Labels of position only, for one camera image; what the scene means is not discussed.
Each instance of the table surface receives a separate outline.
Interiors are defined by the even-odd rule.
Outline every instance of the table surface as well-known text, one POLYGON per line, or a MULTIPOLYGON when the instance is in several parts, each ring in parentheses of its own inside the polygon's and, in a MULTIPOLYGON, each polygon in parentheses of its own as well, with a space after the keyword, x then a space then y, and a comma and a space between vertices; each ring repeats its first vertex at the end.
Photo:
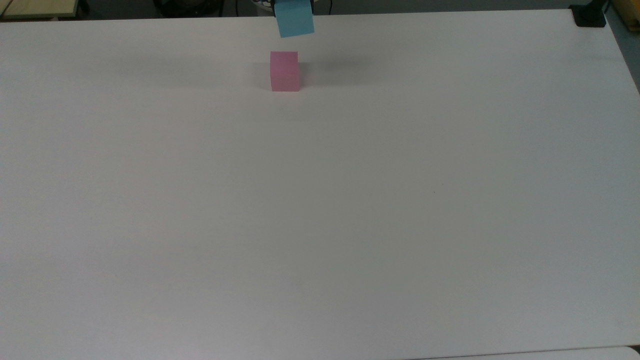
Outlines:
POLYGON ((0 24, 0 357, 640 343, 640 97, 608 27, 315 22, 0 24))
POLYGON ((590 348, 564 351, 527 352, 470 356, 461 360, 639 360, 640 355, 628 347, 590 348))

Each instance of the block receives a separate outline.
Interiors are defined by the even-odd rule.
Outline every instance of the block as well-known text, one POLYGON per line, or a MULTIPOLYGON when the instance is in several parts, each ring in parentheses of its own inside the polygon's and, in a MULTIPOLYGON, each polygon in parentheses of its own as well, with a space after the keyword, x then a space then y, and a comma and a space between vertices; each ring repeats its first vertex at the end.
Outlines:
POLYGON ((271 91, 300 91, 297 51, 272 51, 271 91))
POLYGON ((274 10, 281 38, 314 32, 314 16, 309 0, 276 0, 274 10))

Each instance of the pink cube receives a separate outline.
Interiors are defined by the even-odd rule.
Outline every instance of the pink cube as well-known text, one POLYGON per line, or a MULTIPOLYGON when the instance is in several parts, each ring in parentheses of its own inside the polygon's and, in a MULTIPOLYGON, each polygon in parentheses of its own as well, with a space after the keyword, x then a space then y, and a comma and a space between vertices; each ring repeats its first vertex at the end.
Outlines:
POLYGON ((271 52, 271 91, 300 91, 297 51, 271 52))

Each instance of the black object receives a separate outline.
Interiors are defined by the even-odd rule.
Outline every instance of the black object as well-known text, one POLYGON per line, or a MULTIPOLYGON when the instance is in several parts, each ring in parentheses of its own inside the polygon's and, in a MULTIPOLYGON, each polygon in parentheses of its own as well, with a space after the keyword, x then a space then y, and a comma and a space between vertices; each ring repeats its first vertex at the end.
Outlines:
POLYGON ((204 0, 194 6, 184 6, 176 0, 169 0, 160 7, 160 14, 164 17, 199 17, 216 10, 218 3, 214 0, 204 0))
POLYGON ((604 28, 607 20, 604 18, 602 7, 607 0, 593 0, 587 5, 571 5, 575 24, 581 28, 604 28))

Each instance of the white table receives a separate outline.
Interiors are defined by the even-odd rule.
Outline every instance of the white table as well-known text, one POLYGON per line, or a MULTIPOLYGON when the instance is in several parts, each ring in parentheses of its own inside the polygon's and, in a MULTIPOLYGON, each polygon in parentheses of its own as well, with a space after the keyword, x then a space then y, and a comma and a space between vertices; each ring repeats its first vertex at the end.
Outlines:
POLYGON ((628 347, 590 348, 564 351, 527 352, 469 356, 459 360, 639 360, 637 352, 628 347))
POLYGON ((640 97, 568 10, 0 24, 0 357, 640 343, 640 97), (303 90, 269 91, 270 51, 303 90))

